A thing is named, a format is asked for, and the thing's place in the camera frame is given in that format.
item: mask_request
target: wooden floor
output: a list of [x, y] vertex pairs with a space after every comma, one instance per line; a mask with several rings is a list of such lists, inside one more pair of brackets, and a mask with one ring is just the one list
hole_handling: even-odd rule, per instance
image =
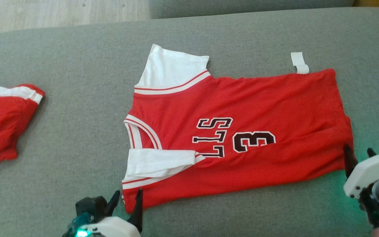
[[147, 19], [147, 0], [0, 0], [0, 33]]

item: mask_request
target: white sleeve cuff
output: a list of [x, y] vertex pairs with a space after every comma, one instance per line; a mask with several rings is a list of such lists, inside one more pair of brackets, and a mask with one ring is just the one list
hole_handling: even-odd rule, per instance
[[31, 99], [37, 104], [39, 104], [43, 98], [43, 94], [40, 94], [36, 90], [25, 86], [18, 86], [13, 88], [0, 87], [0, 96], [16, 96], [23, 99]]
[[124, 180], [177, 174], [198, 162], [195, 155], [194, 150], [130, 149]]

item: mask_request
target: green light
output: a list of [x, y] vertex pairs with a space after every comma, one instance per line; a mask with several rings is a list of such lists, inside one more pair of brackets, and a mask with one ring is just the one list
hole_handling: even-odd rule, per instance
[[76, 237], [87, 237], [90, 235], [90, 232], [87, 232], [85, 230], [79, 230], [77, 231]]

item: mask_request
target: couch cushion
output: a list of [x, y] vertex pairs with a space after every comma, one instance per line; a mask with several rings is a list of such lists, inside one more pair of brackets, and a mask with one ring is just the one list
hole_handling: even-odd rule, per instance
[[[48, 28], [0, 35], [0, 86], [46, 95], [0, 163], [0, 236], [61, 236], [76, 201], [120, 189], [129, 139], [122, 121], [153, 43], [210, 55], [215, 77], [334, 68], [359, 160], [379, 153], [379, 8], [242, 13]], [[143, 236], [364, 236], [365, 213], [343, 171], [293, 183], [173, 201], [144, 212]], [[120, 203], [114, 215], [125, 217]]]
[[352, 5], [353, 0], [149, 0], [152, 19]]

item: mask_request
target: basketball jersey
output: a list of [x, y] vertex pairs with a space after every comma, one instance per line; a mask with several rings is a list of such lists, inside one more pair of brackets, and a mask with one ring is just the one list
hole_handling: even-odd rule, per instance
[[214, 78], [208, 60], [153, 45], [124, 121], [127, 212], [139, 188], [147, 208], [344, 168], [353, 138], [333, 69]]

